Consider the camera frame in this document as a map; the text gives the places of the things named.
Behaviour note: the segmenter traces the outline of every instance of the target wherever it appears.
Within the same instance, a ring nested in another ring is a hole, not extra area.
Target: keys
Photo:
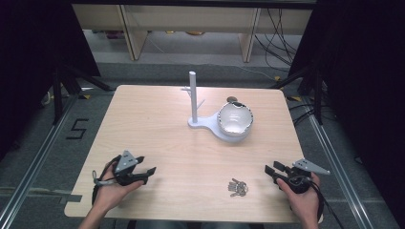
[[[229,182],[228,191],[235,192],[235,193],[231,194],[230,196],[232,198],[236,197],[236,196],[244,197],[246,195],[247,191],[249,190],[247,188],[246,183],[244,183],[243,181],[239,181],[235,178],[232,178],[232,181],[233,182]]]

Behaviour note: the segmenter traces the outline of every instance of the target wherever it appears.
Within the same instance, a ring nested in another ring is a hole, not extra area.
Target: vertical pole
[[[197,89],[196,89],[196,73],[190,72],[190,91],[191,91],[191,114],[193,123],[197,123]]]

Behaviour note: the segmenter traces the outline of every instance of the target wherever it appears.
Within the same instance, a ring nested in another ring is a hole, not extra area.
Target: floor
[[[252,72],[253,68],[258,68],[255,74],[265,76],[275,80],[272,74],[266,69],[274,68],[287,70],[290,62],[285,51],[272,48],[273,51],[285,58],[281,61],[274,56],[266,54],[263,47],[256,40],[252,50],[249,63],[242,61],[242,54],[239,47],[237,34],[230,33],[205,33],[203,35],[190,35],[186,32],[165,32],[151,31],[148,34],[142,54],[137,61],[129,58],[129,53],[124,39],[107,39],[103,32],[83,31],[88,39],[89,45],[94,54],[95,60],[100,67],[102,64],[127,64],[127,65],[189,65],[189,66],[227,66],[230,70],[237,69]],[[258,39],[265,44],[268,40],[263,34],[258,35]],[[282,47],[283,43],[275,38],[274,43]],[[286,41],[293,48],[297,48],[300,36],[286,36]],[[39,171],[34,176],[38,176],[32,181],[30,192],[24,203],[19,206],[19,212],[13,216],[14,222],[11,228],[75,228],[81,219],[66,219],[63,215],[64,204],[69,198],[70,191],[75,184],[78,170],[71,167],[81,168],[86,157],[86,152],[90,149],[92,140],[80,140],[75,144],[60,144],[59,140],[66,140],[70,135],[70,127],[74,124],[75,118],[92,114],[93,129],[87,130],[90,139],[94,139],[102,117],[108,108],[111,95],[94,96],[91,106],[85,100],[78,99],[75,103],[74,112],[67,117],[67,123],[61,127],[59,137],[49,142],[53,153],[49,154],[46,161],[39,165]],[[290,107],[294,106],[293,101],[289,102]],[[43,147],[44,139],[48,139],[49,133],[55,132],[50,120],[53,119],[52,104],[36,114],[35,120],[28,127],[21,139],[29,139],[15,151],[24,151],[24,154],[15,154],[11,151],[0,163],[0,206],[3,208],[24,178],[27,168],[36,159],[38,150]],[[291,110],[291,118],[299,117],[303,112],[307,112],[305,107]],[[384,200],[379,196],[378,191],[373,187],[373,183],[367,172],[361,168],[359,163],[353,160],[355,153],[352,152],[349,141],[345,138],[343,131],[334,121],[325,121],[324,126],[316,124],[313,117],[307,119],[306,123],[297,125],[296,130],[300,137],[306,157],[315,154],[323,155],[323,160],[319,160],[320,165],[331,165],[336,173],[335,177],[323,179],[324,192],[328,194],[327,200],[334,211],[341,219],[349,225],[347,228],[399,228],[391,216]],[[62,157],[57,152],[69,152],[68,157]],[[343,164],[333,165],[332,161],[344,161]],[[331,213],[325,211],[326,219],[321,223],[321,228],[338,228]],[[125,220],[104,220],[101,228],[126,228]],[[299,228],[299,225],[266,225],[266,228]]]

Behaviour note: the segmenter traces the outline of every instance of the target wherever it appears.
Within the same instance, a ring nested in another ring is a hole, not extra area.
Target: wooden table
[[[227,143],[206,129],[191,129],[191,102],[181,87],[120,86],[102,121],[68,202],[68,217],[85,217],[91,208],[92,171],[101,173],[113,157],[129,150],[145,156],[134,173],[157,167],[147,185],[131,193],[107,217],[191,221],[293,222],[285,194],[265,173],[274,160],[291,165],[303,157],[283,93],[278,90],[197,88],[199,116],[211,116],[229,96],[254,115],[249,136]],[[232,198],[229,181],[249,190]]]

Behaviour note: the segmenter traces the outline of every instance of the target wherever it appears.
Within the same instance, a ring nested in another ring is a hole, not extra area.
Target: hand
[[[114,177],[113,164],[107,168],[107,171],[102,180]],[[90,209],[86,218],[81,222],[79,228],[98,228],[101,220],[105,217],[108,211],[119,205],[129,193],[138,189],[138,187],[142,185],[143,180],[134,182],[127,186],[121,186],[117,183],[114,183],[99,187],[95,203],[93,204],[93,207],[92,209]]]
[[[319,177],[311,173],[312,181],[320,185]],[[315,190],[310,187],[303,194],[295,194],[289,186],[280,178],[277,178],[280,188],[286,193],[292,212],[300,219],[303,228],[318,228],[318,204],[319,199]]]

